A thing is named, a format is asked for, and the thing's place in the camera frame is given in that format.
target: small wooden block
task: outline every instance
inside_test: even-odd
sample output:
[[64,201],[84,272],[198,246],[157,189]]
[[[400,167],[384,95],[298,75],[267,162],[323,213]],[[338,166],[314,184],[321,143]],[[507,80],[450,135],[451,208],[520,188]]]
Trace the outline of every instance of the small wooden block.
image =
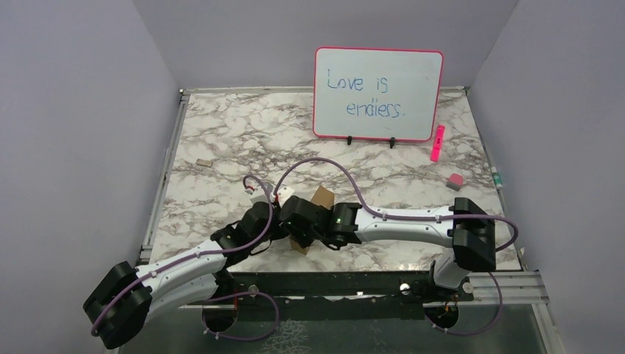
[[204,167],[211,167],[213,165],[213,161],[198,159],[195,164]]

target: marble tabletop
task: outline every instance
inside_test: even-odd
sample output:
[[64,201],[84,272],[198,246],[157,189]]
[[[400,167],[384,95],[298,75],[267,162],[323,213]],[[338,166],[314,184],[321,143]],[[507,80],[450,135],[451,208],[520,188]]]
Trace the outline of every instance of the marble tabletop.
[[[486,154],[461,89],[442,89],[436,124],[446,126],[438,162],[430,161],[432,142],[388,143],[319,139],[312,130],[313,94],[192,94],[184,118],[150,262],[190,249],[251,206],[241,178],[253,173],[275,185],[292,164],[311,156],[334,159],[355,177],[367,204],[421,209],[471,198],[489,214],[502,215]],[[196,164],[210,160],[211,167]],[[452,173],[464,177],[460,192],[445,186]],[[321,184],[335,203],[357,201],[351,184],[334,166],[303,164],[285,184],[310,198]],[[497,244],[510,238],[496,226]],[[288,239],[230,267],[230,271],[394,271],[428,270],[444,249],[428,243],[378,241],[333,251],[312,244],[308,255],[291,249]],[[520,269],[513,246],[497,253],[497,269]]]

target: brown cardboard piece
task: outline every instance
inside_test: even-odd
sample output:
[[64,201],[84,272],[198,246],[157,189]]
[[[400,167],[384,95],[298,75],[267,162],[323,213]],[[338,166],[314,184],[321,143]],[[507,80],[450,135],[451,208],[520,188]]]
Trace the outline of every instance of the brown cardboard piece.
[[[334,193],[330,192],[327,189],[325,189],[323,186],[319,186],[319,188],[317,188],[317,191],[315,192],[315,194],[310,199],[310,203],[313,203],[315,205],[319,205],[321,207],[324,207],[324,208],[330,210],[334,206]],[[303,249],[291,237],[289,237],[289,242],[291,243],[291,248],[292,249],[294,249],[297,252],[303,254],[304,256],[306,254],[308,254],[308,250],[310,249],[310,247],[306,247],[305,249]]]

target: lavender wall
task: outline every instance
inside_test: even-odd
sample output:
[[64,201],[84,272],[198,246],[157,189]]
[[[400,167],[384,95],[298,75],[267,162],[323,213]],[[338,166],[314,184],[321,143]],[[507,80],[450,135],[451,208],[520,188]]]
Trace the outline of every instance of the lavender wall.
[[134,0],[178,85],[312,86],[320,46],[440,49],[468,86],[517,0]]
[[624,15],[520,0],[469,95],[570,353],[625,347]]
[[135,260],[177,110],[130,0],[0,1],[0,353],[101,353],[82,304]]

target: black metal frame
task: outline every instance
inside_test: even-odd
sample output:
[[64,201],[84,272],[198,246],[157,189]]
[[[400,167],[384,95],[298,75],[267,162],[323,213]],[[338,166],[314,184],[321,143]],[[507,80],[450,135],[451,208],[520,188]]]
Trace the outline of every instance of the black metal frame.
[[[281,319],[296,321],[419,320],[425,318],[424,303],[473,300],[473,295],[464,292],[462,287],[448,293],[432,288],[430,278],[428,271],[223,272],[218,274],[217,282],[223,294],[258,288],[258,291],[276,300]],[[402,291],[402,284],[410,288]],[[261,296],[242,296],[236,302],[220,302],[232,303],[236,303],[234,313],[231,308],[210,308],[205,309],[204,313],[213,319],[236,316],[237,321],[247,322],[271,322],[274,319],[272,304]]]

